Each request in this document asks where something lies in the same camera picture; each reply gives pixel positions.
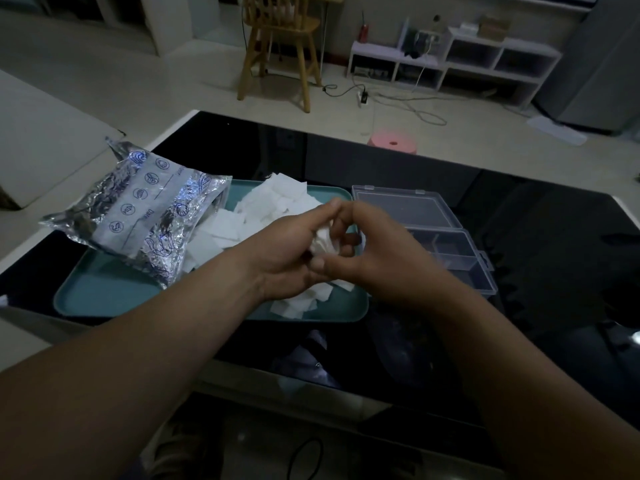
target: gray refrigerator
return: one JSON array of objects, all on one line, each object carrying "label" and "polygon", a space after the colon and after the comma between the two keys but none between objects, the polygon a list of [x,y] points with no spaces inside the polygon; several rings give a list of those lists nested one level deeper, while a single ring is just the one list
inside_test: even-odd
[{"label": "gray refrigerator", "polygon": [[559,123],[618,133],[640,119],[640,0],[598,0],[535,103]]}]

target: person's left hand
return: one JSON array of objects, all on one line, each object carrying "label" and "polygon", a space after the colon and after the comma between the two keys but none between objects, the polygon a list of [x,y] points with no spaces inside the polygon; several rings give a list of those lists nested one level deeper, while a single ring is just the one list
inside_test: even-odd
[{"label": "person's left hand", "polygon": [[[326,276],[308,267],[308,252],[316,231],[328,224],[340,211],[338,198],[298,216],[281,217],[265,229],[228,250],[256,274],[263,301],[291,298],[316,283],[328,281]],[[358,243],[356,234],[346,234],[340,254],[353,256]]]}]

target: forearm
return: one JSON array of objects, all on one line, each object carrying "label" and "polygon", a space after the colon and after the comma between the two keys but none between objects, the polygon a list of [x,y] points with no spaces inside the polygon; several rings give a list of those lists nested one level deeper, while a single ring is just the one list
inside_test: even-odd
[{"label": "forearm", "polygon": [[258,304],[234,258],[0,374],[0,477],[116,476]]},{"label": "forearm", "polygon": [[520,477],[637,475],[640,433],[553,364],[465,285],[453,284],[433,325]]}]

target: pile of white paper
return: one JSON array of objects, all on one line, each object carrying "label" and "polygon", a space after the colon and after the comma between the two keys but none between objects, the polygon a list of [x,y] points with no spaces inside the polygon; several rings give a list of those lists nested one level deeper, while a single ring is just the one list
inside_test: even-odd
[{"label": "pile of white paper", "polygon": [[[283,216],[302,214],[321,205],[307,193],[307,183],[278,173],[258,185],[237,203],[233,212],[219,209],[216,214],[204,217],[196,227],[187,245],[182,270],[189,272],[220,254],[224,249],[261,231]],[[309,250],[312,254],[338,254],[340,247],[329,237],[329,226],[316,232]],[[336,286],[351,291],[353,284],[336,280]],[[317,301],[329,299],[333,287],[319,283],[293,298],[275,301],[271,311],[285,318],[299,319],[317,308]]]}]

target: wooden chair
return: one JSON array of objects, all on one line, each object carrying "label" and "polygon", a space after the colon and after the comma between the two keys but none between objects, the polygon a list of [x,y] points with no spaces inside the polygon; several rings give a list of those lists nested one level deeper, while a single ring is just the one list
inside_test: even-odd
[{"label": "wooden chair", "polygon": [[[238,100],[246,96],[251,82],[251,67],[260,62],[260,77],[264,77],[267,49],[272,34],[292,36],[298,49],[298,68],[305,112],[311,111],[309,103],[308,75],[313,71],[316,84],[322,87],[320,67],[316,57],[313,32],[320,26],[320,20],[307,16],[309,0],[243,0],[244,23],[251,26],[249,44],[244,57],[244,66],[238,87]],[[260,53],[256,54],[255,42],[260,34]],[[303,50],[303,40],[308,40],[311,64],[307,67]]]}]

